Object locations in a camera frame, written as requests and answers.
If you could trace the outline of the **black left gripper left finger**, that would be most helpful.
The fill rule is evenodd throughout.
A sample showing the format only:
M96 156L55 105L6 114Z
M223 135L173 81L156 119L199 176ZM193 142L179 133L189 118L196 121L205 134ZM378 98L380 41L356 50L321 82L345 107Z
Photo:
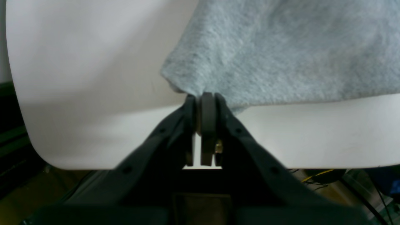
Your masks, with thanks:
M25 224L168 225L174 183L194 161L195 117L196 99L188 95L117 168L40 208Z

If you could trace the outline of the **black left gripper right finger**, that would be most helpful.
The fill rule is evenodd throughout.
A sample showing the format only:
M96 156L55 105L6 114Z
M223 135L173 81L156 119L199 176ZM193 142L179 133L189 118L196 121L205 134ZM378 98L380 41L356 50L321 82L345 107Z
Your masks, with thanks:
M293 177L228 109L220 94L199 101L201 165L213 161L234 206L236 225L368 225L356 207L327 200Z

